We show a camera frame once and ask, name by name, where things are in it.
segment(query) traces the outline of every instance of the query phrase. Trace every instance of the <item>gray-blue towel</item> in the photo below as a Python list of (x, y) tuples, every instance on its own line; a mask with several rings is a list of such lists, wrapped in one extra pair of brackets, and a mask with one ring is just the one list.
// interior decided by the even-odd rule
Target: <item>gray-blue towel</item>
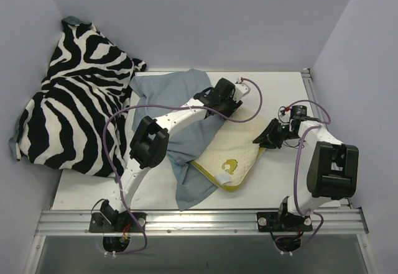
[[(179, 107), (197, 92), (211, 86), (211, 83), (205, 72), (191, 69), (167, 75), (135, 76), (130, 86), (141, 97), (139, 104)], [(134, 114), (132, 129), (136, 131), (144, 116), (158, 117), (168, 112), (156, 107), (139, 108)], [(188, 162), (200, 156), (223, 122), (219, 116), (208, 117), (184, 128), (169, 141), (167, 156), (177, 179), (175, 199), (181, 211), (200, 203), (217, 189), (217, 186)]]

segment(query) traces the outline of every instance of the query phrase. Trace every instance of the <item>yellow logo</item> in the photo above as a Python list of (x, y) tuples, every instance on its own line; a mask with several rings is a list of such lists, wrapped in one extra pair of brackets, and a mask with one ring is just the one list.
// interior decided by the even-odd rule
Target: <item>yellow logo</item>
[(238, 162), (235, 159), (228, 159), (227, 161), (225, 161), (223, 163), (221, 168), (224, 171), (226, 171), (227, 173), (229, 173), (230, 175), (233, 175), (234, 170), (236, 169), (237, 166), (238, 166)]

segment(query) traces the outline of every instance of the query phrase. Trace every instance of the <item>yellow trim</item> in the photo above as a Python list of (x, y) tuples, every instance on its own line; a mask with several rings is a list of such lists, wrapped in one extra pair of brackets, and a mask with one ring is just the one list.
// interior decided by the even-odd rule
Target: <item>yellow trim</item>
[[(264, 153), (265, 150), (266, 150), (266, 148), (259, 148), (259, 152), (258, 152), (258, 154), (257, 154), (256, 161), (258, 160), (258, 158), (260, 158), (260, 156), (262, 155), (262, 153)], [(242, 187), (242, 185), (246, 182), (246, 180), (247, 180), (247, 178), (248, 178), (248, 174), (249, 174), (249, 172), (251, 171), (251, 168), (252, 168), (253, 165), (254, 165), (254, 163), (253, 163), (252, 167), (248, 170), (248, 172), (246, 173), (246, 175), (244, 176), (242, 182), (240, 182), (239, 185), (236, 185), (236, 186), (221, 186), (221, 185), (216, 181), (216, 179), (214, 179), (214, 176), (213, 176), (211, 173), (209, 173), (207, 170), (205, 170), (204, 167), (201, 166), (199, 163), (197, 163), (196, 161), (192, 160), (192, 161), (191, 161), (191, 164), (192, 164), (195, 168), (197, 168), (202, 174), (204, 174), (211, 182), (213, 182), (213, 184), (215, 184), (215, 185), (217, 185), (218, 187), (220, 187), (221, 189), (224, 189), (225, 191), (229, 191), (229, 192), (236, 191), (236, 190), (238, 190), (240, 187)]]

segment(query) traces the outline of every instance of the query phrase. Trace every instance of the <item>gray floor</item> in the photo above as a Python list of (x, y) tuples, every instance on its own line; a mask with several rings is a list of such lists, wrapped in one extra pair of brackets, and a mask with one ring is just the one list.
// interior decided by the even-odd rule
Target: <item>gray floor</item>
[(269, 235), (150, 237), (143, 253), (115, 259), (104, 258), (101, 241), (47, 237), (37, 273), (367, 273), (355, 235), (316, 236), (293, 257), (280, 256)]

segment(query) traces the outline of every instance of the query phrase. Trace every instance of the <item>cream cloth with yellow trim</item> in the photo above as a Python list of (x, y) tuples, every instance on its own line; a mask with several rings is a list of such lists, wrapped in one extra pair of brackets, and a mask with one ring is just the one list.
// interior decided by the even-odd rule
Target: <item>cream cloth with yellow trim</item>
[[(244, 120), (254, 112), (240, 107), (233, 118)], [(191, 164), (215, 185), (226, 191), (236, 191), (248, 177), (256, 160), (265, 151), (253, 140), (266, 128), (268, 122), (257, 116), (246, 123), (225, 121), (210, 145)]]

